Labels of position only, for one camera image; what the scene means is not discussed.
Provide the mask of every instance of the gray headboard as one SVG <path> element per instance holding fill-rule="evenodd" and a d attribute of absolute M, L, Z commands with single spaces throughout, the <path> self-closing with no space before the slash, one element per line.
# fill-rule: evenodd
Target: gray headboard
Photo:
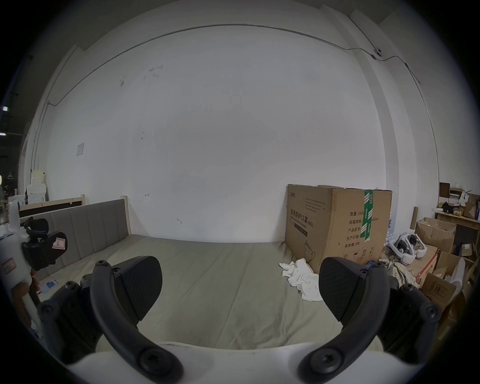
<path fill-rule="evenodd" d="M 119 199 L 34 215 L 35 219 L 48 221 L 49 232 L 65 232 L 68 240 L 67 251 L 54 265 L 38 271 L 35 278 L 41 280 L 126 238 L 128 213 L 125 214 L 125 209 L 125 200 Z"/>

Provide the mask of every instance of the green tape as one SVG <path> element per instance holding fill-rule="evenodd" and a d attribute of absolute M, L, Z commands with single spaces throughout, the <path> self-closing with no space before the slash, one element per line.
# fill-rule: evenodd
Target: green tape
<path fill-rule="evenodd" d="M 365 241 L 370 240 L 370 229 L 372 229 L 373 215 L 373 191 L 365 190 L 365 206 L 363 208 L 363 221 L 361 226 L 360 237 L 364 237 Z"/>

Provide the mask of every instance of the crumpled fabric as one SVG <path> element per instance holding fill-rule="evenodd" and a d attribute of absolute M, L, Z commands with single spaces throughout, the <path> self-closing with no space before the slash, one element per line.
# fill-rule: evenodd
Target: crumpled fabric
<path fill-rule="evenodd" d="M 402 263 L 390 261 L 388 259 L 380 259 L 379 262 L 385 264 L 387 275 L 394 277 L 398 281 L 398 286 L 411 284 L 416 288 L 420 288 L 415 277 L 410 273 L 406 266 Z"/>
<path fill-rule="evenodd" d="M 299 259 L 290 264 L 279 263 L 284 271 L 282 276 L 288 277 L 288 283 L 292 287 L 297 287 L 301 292 L 301 298 L 307 301 L 322 301 L 322 296 L 318 289 L 318 275 L 313 273 L 305 259 Z"/>

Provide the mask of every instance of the gray bed sheet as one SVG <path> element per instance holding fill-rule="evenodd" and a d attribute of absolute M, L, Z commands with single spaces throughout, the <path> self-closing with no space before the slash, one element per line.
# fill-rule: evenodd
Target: gray bed sheet
<path fill-rule="evenodd" d="M 181 342 L 224 349 L 271 348 L 302 342 L 326 343 L 341 330 L 323 301 L 309 302 L 291 287 L 278 263 L 289 263 L 285 243 L 223 244 L 129 235 L 41 281 L 80 282 L 98 260 L 111 265 L 135 256 L 160 261 L 163 287 L 138 324 L 155 343 Z M 104 337 L 97 351 L 109 350 Z M 378 339 L 369 349 L 382 350 Z"/>

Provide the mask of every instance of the plaid cloth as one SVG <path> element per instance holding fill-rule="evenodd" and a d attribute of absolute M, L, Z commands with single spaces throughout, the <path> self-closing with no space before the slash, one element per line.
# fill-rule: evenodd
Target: plaid cloth
<path fill-rule="evenodd" d="M 420 285 L 417 284 L 413 275 L 402 263 L 394 262 L 388 259 L 380 259 L 379 262 L 385 264 L 385 267 L 387 268 L 387 274 L 397 279 L 399 287 L 410 283 L 414 287 L 420 288 Z"/>

